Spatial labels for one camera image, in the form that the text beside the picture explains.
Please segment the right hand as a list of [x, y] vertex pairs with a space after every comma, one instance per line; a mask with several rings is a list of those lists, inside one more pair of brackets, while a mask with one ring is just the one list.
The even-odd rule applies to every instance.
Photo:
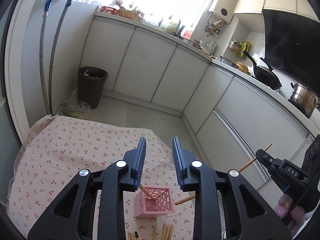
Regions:
[[[292, 203], [293, 199], [288, 194], [284, 194], [279, 198], [278, 204], [274, 208], [274, 212], [279, 218], [283, 218], [288, 213]], [[305, 222], [305, 210], [300, 206], [296, 206], [291, 211], [290, 216], [295, 221], [295, 224], [291, 229], [292, 234], [295, 234]]]

